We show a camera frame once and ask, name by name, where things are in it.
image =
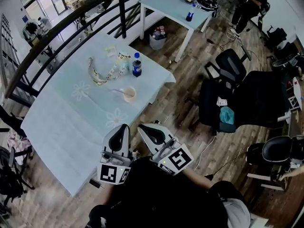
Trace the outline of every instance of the pink cloth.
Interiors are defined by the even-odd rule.
[[[9,129],[8,134],[8,147],[9,151],[12,147],[14,147],[16,152],[20,152],[23,150],[26,150],[28,147],[30,147],[32,144],[30,143],[29,139],[27,137],[21,137],[18,133],[16,133],[13,129]],[[23,159],[26,155],[18,156],[16,157],[16,161],[19,165],[23,164]]]

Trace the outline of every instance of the backpack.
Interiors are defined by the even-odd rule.
[[[260,8],[260,14],[262,16],[265,16],[269,10],[270,10],[270,3],[269,2],[267,2],[265,4],[262,4],[261,8]]]

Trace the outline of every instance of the light blue tablecloth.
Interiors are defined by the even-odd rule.
[[[130,72],[97,86],[88,74],[88,58],[92,57],[97,71],[106,76],[116,61],[116,56],[108,57],[105,52],[111,45],[117,52],[127,52],[132,65],[133,48],[98,33],[56,72],[21,126],[42,161],[71,195],[95,172],[104,136],[122,123],[131,125],[147,104],[153,103],[164,83],[175,82],[169,71],[141,54],[140,77]],[[128,86],[136,90],[132,103],[125,102],[120,92],[111,91]]]

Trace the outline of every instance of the plastic bottle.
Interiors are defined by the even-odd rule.
[[[189,13],[188,13],[188,15],[186,17],[186,20],[188,22],[190,22],[192,20],[193,14],[194,14],[194,10],[195,10],[195,4],[192,5],[192,7],[191,7],[191,9],[190,9],[190,11],[189,11]]]
[[[142,75],[142,60],[138,52],[134,54],[132,73],[135,77]]]

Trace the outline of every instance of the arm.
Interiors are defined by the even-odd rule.
[[[99,204],[103,204],[103,205],[109,204],[114,187],[115,185],[113,184],[109,184],[109,183],[104,184],[104,189],[102,190],[101,198],[98,200]]]
[[[257,0],[251,0],[251,1],[253,1],[258,7],[260,7],[262,5],[262,3]]]
[[[284,178],[286,177],[294,177],[294,176],[297,176],[297,175],[300,175],[304,173],[304,165],[289,172],[289,173],[285,173],[284,175],[282,175],[280,178],[279,178],[279,181],[282,181]]]
[[[192,181],[194,184],[203,189],[209,190],[213,186],[213,183],[209,179],[198,175],[194,170],[190,169],[189,167],[186,168],[183,173],[190,181]]]

